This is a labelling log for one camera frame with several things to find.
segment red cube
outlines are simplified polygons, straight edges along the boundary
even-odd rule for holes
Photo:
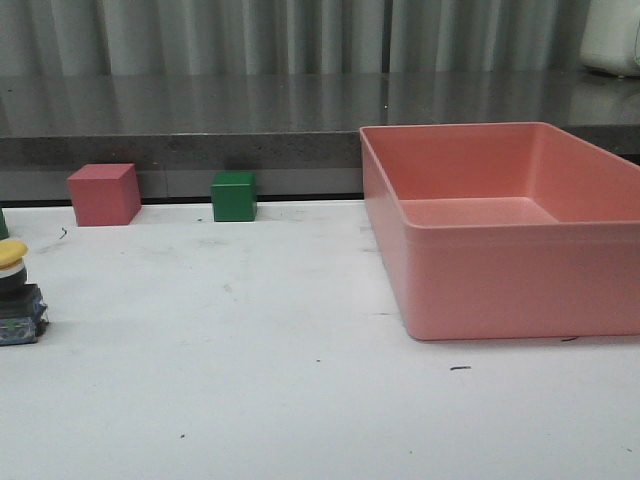
[[[89,164],[67,179],[78,226],[127,225],[140,211],[133,163]]]

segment white table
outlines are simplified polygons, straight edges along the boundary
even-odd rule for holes
[[[362,202],[5,216],[52,324],[0,348],[1,480],[640,478],[639,337],[412,340]]]

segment plastic tray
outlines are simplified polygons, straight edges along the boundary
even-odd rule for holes
[[[544,123],[360,133],[411,336],[640,334],[640,167]]]

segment yellow disc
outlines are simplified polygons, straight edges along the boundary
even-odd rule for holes
[[[20,240],[0,241],[0,268],[20,260],[27,253],[27,246]]]

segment green object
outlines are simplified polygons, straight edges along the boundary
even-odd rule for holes
[[[0,209],[0,240],[9,238],[9,230],[7,229],[7,223],[4,221],[4,212]]]
[[[256,219],[256,176],[253,172],[220,172],[211,184],[216,222],[253,222]]]

